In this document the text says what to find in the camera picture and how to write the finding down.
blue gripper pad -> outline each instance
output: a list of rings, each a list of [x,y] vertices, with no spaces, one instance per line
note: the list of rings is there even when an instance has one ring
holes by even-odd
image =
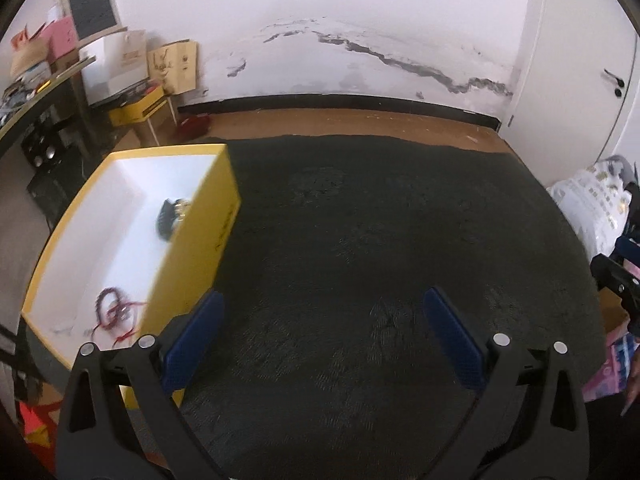
[[[640,267],[640,247],[624,236],[616,240],[616,252],[636,267]]]
[[[422,308],[460,383],[481,394],[487,383],[486,346],[472,335],[461,314],[438,288],[425,293]]]
[[[166,350],[162,360],[162,389],[170,394],[187,386],[215,339],[225,315],[222,294],[209,290],[193,310],[186,314],[188,322]]]

red string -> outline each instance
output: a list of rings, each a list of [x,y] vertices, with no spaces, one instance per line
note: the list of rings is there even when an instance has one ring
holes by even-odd
[[[109,309],[107,310],[103,318],[102,302],[110,294],[113,294],[116,299],[113,302],[111,302],[111,306],[109,307]],[[131,311],[133,314],[133,322],[131,325],[131,329],[129,329],[123,335],[117,336],[114,339],[113,345],[111,345],[111,348],[114,348],[114,346],[116,346],[118,343],[124,340],[127,340],[128,338],[133,336],[136,333],[136,323],[137,323],[138,316],[136,315],[136,310],[132,309],[131,307],[140,306],[144,304],[145,303],[141,301],[129,301],[127,297],[124,295],[124,293],[115,286],[104,288],[100,292],[100,294],[98,294],[98,298],[95,300],[95,315],[98,319],[98,324],[91,331],[91,341],[94,340],[95,331],[98,330],[99,328],[102,328],[107,332],[112,332],[113,329],[115,328],[120,328],[121,330],[124,330],[122,327],[120,327],[120,322],[122,321],[122,317],[124,317],[124,315],[129,311]]]

yellow tray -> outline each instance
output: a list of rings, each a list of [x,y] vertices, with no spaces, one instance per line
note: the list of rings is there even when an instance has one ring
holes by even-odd
[[[156,232],[156,218],[165,199],[179,198],[191,205],[166,242]],[[239,206],[224,144],[111,153],[51,235],[22,316],[68,369],[91,337],[108,350],[130,346],[145,333],[159,334],[211,286]],[[115,346],[121,334],[101,328],[91,334],[96,298],[110,286],[144,303],[133,307],[135,335]]]

silver screw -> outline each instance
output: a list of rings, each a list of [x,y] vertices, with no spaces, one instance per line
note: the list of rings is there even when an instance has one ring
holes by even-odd
[[[501,332],[494,334],[494,343],[496,343],[498,346],[508,346],[510,342],[511,339],[509,339],[508,335]]]
[[[140,339],[138,339],[140,348],[149,348],[150,346],[153,346],[155,342],[156,338],[151,334],[143,335]]]
[[[93,343],[84,343],[80,347],[80,353],[82,355],[89,355],[93,351],[94,351],[94,344]]]
[[[556,341],[554,343],[554,349],[559,354],[566,354],[566,352],[568,350],[568,348],[566,347],[566,345],[562,341]]]

dark screen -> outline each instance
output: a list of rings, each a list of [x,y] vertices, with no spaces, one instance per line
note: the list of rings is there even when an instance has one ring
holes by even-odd
[[[118,24],[109,0],[69,0],[69,6],[80,40]]]

